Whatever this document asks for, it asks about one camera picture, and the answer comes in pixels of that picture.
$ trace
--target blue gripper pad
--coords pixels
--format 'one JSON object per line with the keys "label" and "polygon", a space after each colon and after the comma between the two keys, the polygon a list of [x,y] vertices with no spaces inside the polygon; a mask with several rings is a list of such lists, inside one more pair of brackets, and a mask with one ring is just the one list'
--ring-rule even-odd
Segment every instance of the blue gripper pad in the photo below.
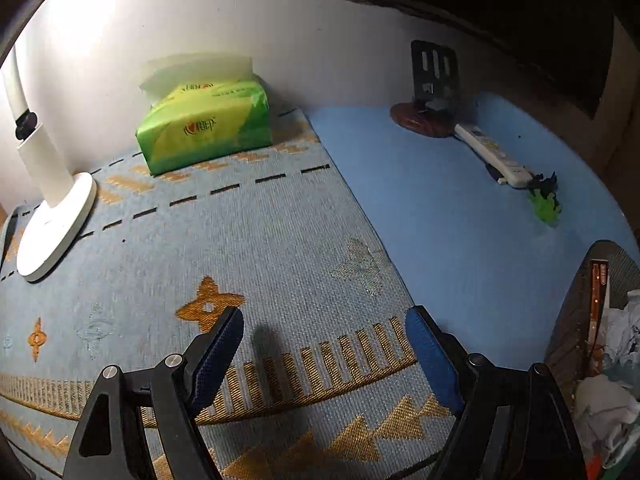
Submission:
{"label": "blue gripper pad", "polygon": [[404,329],[438,403],[455,415],[462,413],[465,404],[458,393],[458,374],[415,307],[404,316]]}
{"label": "blue gripper pad", "polygon": [[[242,341],[244,317],[241,310],[234,308],[228,318],[220,319],[219,321],[223,322],[223,324],[219,327],[216,338],[200,359],[193,374],[193,390],[186,403],[187,411],[191,416],[196,416],[204,408],[211,405],[225,378],[231,359],[233,359]],[[211,330],[216,330],[217,325],[218,323],[216,322],[216,325]]]}

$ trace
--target printed logo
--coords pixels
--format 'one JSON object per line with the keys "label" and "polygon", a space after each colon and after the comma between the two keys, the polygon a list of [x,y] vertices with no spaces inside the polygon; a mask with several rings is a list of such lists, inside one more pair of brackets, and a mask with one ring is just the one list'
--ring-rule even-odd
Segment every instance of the printed logo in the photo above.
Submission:
{"label": "printed logo", "polygon": [[213,86],[211,83],[188,84],[182,88],[182,91],[186,92],[187,90],[203,90],[205,88],[210,88],[211,86]]}
{"label": "printed logo", "polygon": [[184,127],[185,135],[197,135],[200,132],[204,132],[205,130],[213,130],[213,126],[216,124],[216,119],[214,117],[210,118],[207,121],[196,121],[194,123],[187,123]]}

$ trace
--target white remote control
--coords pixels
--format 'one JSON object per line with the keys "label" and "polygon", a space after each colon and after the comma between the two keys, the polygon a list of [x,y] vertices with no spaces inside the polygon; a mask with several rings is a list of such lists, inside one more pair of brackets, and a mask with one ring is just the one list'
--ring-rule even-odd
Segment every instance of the white remote control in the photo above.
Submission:
{"label": "white remote control", "polygon": [[498,143],[487,137],[480,128],[471,124],[456,124],[456,133],[482,160],[500,171],[511,187],[527,187],[533,178],[529,171],[501,150]]}

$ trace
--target patterned rug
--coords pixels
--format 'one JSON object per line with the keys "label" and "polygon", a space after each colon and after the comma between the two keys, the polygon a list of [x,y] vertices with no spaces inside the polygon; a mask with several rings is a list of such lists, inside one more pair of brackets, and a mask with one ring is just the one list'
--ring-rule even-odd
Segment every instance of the patterned rug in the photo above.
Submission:
{"label": "patterned rug", "polygon": [[157,178],[135,152],[97,168],[88,222],[38,283],[15,270],[33,209],[9,220],[0,425],[38,478],[62,475],[103,367],[154,366],[228,305],[244,339],[197,418],[224,478],[384,479],[443,446],[453,418],[404,336],[398,272],[304,115],[281,117],[274,138]]}

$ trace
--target white lamp base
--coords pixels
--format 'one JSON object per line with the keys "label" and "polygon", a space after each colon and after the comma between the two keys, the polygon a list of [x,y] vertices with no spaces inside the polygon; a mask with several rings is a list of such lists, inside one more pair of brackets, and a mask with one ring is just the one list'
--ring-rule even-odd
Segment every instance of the white lamp base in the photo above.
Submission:
{"label": "white lamp base", "polygon": [[71,191],[55,207],[46,201],[33,212],[18,247],[17,268],[28,282],[47,274],[80,231],[94,204],[96,185],[88,173],[74,176]]}

